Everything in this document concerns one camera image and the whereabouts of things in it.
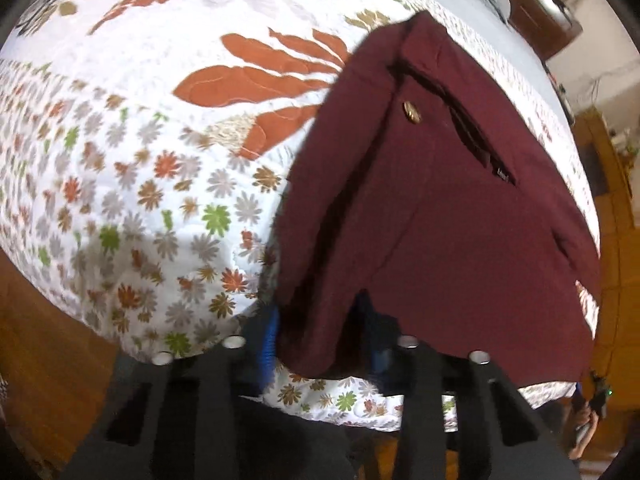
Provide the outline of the right hand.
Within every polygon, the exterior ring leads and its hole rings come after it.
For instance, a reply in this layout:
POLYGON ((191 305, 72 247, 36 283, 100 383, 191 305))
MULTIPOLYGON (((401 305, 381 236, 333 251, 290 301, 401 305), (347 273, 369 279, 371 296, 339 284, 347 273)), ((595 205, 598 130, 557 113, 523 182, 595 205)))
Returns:
POLYGON ((567 455, 570 460, 582 459, 582 454, 596 434, 599 420, 598 413, 588 402, 572 414, 567 445, 567 455))

